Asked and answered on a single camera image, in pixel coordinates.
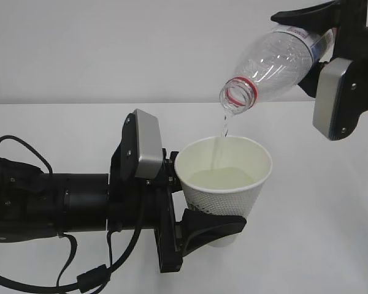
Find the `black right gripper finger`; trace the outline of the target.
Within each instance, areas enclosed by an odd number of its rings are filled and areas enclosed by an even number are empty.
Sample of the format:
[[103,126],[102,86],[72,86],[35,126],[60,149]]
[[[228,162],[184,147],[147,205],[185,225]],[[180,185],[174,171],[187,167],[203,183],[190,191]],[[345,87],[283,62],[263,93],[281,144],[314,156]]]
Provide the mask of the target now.
[[318,81],[321,71],[328,65],[328,62],[316,62],[306,76],[297,84],[311,98],[316,97]]
[[329,1],[304,9],[277,12],[270,17],[270,20],[279,25],[324,33],[337,26],[339,16],[340,1]]

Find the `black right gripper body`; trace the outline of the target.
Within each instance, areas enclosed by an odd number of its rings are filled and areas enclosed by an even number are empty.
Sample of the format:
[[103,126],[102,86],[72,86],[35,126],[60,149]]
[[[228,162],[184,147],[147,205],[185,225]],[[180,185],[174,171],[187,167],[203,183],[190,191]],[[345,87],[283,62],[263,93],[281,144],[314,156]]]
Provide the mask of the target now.
[[333,61],[349,65],[339,80],[331,118],[331,140],[347,138],[368,111],[367,1],[339,1]]

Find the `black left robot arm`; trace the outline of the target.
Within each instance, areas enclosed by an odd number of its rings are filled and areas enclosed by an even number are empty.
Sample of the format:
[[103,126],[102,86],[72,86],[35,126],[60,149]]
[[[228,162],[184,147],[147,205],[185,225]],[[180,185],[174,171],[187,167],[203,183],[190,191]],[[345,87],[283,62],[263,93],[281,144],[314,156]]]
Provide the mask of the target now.
[[181,190],[174,160],[153,180],[136,178],[116,151],[108,174],[49,175],[0,158],[0,243],[52,238],[66,232],[132,230],[155,234],[162,273],[180,271],[183,258],[225,236],[240,233],[245,218],[186,209],[176,221],[172,195]]

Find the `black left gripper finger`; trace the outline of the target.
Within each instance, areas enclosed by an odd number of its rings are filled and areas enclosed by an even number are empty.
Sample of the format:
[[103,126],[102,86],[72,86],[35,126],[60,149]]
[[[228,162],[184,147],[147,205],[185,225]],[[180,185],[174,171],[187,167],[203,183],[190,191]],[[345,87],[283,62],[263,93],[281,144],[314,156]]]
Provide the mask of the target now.
[[170,154],[168,154],[166,148],[163,148],[164,169],[167,175],[167,182],[172,193],[182,191],[181,182],[175,171],[175,160],[178,154],[178,151],[171,151]]
[[241,233],[247,224],[242,216],[221,216],[186,208],[175,224],[176,240],[182,256],[213,241]]

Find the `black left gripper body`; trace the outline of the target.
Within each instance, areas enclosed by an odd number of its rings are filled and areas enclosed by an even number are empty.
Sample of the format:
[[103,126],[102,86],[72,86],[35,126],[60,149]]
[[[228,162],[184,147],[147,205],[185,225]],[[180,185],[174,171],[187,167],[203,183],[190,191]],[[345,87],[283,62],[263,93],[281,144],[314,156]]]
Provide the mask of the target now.
[[134,230],[127,249],[112,265],[119,269],[133,252],[141,230],[153,230],[161,273],[181,270],[183,257],[178,249],[172,192],[163,164],[154,179],[134,176],[125,164],[126,156],[119,146],[111,159],[109,179],[108,231]]

